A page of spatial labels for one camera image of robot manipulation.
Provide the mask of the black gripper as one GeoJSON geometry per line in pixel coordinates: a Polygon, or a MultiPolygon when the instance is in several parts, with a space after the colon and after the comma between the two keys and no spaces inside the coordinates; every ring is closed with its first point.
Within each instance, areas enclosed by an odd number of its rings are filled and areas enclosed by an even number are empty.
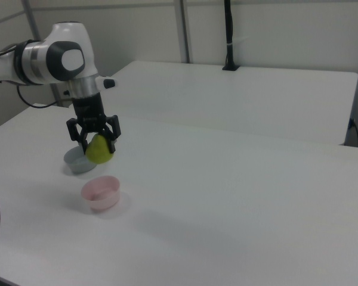
{"type": "Polygon", "coordinates": [[[117,115],[106,117],[100,93],[90,97],[74,98],[72,100],[76,118],[66,122],[69,136],[76,141],[84,154],[88,148],[88,132],[100,132],[110,153],[116,151],[115,143],[121,135],[121,127],[117,115]]]}

